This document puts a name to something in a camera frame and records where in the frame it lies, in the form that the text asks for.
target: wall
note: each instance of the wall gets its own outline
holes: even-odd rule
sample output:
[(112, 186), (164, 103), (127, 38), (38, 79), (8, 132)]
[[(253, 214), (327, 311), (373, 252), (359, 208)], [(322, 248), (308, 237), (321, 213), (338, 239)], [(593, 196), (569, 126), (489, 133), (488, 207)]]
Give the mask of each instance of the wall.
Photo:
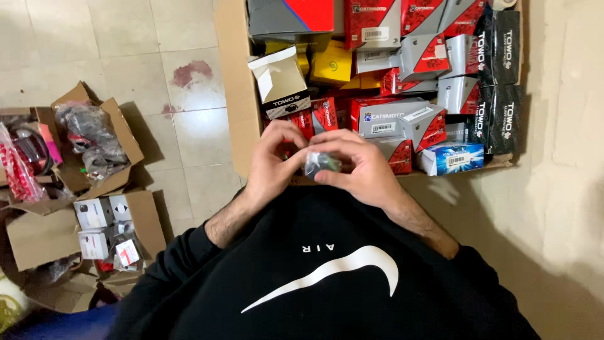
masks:
[(526, 144), (518, 166), (401, 182), (483, 254), (544, 339), (604, 339), (604, 2), (523, 7)]

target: nike swoosh logo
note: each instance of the nike swoosh logo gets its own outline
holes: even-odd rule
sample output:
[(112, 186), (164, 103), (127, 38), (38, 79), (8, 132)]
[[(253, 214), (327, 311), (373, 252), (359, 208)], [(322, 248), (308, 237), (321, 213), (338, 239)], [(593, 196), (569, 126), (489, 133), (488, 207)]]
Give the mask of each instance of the nike swoosh logo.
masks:
[(286, 284), (285, 286), (281, 286), (273, 290), (268, 295), (262, 297), (258, 301), (249, 305), (246, 309), (242, 310), (241, 313), (263, 302), (276, 298), (279, 295), (310, 287), (329, 275), (340, 272), (349, 272), (365, 266), (376, 266), (382, 269), (384, 274), (386, 274), (386, 279), (388, 279), (390, 296), (392, 296), (392, 294), (394, 294), (394, 290), (396, 289), (396, 284), (399, 282), (399, 268), (396, 266), (396, 262), (394, 262), (392, 257), (390, 257), (390, 255), (388, 255), (382, 249), (374, 246), (364, 246), (348, 256), (337, 258), (320, 265), (319, 268), (315, 269), (315, 271), (303, 278), (297, 279)]

